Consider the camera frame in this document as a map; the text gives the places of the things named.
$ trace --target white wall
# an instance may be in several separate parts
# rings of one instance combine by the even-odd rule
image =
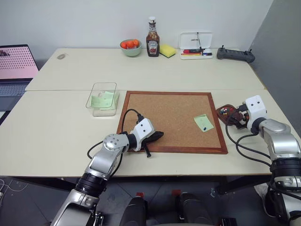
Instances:
[[[29,44],[37,60],[60,47],[117,48],[144,41],[157,18],[161,43],[209,30],[212,47],[249,48],[273,0],[0,0],[0,45]]]

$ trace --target yellow sponge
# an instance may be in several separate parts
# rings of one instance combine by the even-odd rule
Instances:
[[[170,58],[176,53],[176,51],[173,47],[164,44],[164,45],[160,45],[160,53],[166,56],[167,58]]]

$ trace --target laptop screen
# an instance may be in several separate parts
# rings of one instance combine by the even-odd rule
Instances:
[[[0,46],[0,80],[29,79],[38,72],[27,45]]]

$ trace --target sticky note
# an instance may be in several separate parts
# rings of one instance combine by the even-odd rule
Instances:
[[[91,96],[91,107],[109,108],[115,106],[115,99],[113,92],[104,92],[99,97]]]
[[[207,132],[208,130],[214,128],[206,114],[196,116],[193,119],[203,132]]]

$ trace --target wooden frame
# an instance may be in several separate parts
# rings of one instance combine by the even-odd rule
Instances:
[[[210,110],[213,116],[214,128],[216,129],[220,147],[189,147],[189,146],[155,146],[152,143],[148,144],[150,152],[161,152],[161,153],[214,153],[214,154],[227,154],[228,150],[226,143],[222,134],[222,129],[218,120],[218,116],[215,112],[215,106],[211,93],[209,92],[152,92],[152,91],[127,91],[126,98],[124,101],[123,109],[121,112],[121,117],[119,120],[119,125],[117,133],[121,132],[122,118],[128,109],[128,104],[130,101],[131,94],[150,94],[150,95],[203,95],[208,97],[210,104]]]

